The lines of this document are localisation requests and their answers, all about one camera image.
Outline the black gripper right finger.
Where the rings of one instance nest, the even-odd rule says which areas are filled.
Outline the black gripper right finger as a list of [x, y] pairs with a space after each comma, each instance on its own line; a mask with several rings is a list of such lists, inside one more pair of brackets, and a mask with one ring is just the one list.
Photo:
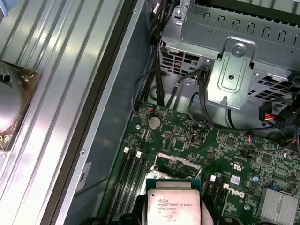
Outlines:
[[201, 200], [201, 223], [202, 225], [237, 225], [238, 220], [222, 216], [212, 199]]

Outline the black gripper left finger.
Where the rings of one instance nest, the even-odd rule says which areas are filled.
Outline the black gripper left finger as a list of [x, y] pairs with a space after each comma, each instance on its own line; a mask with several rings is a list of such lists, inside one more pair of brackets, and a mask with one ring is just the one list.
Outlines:
[[146, 225], [146, 200], [146, 195], [139, 195], [130, 213], [116, 216], [111, 222], [105, 222], [103, 219], [97, 217], [90, 217], [81, 222], [81, 225]]

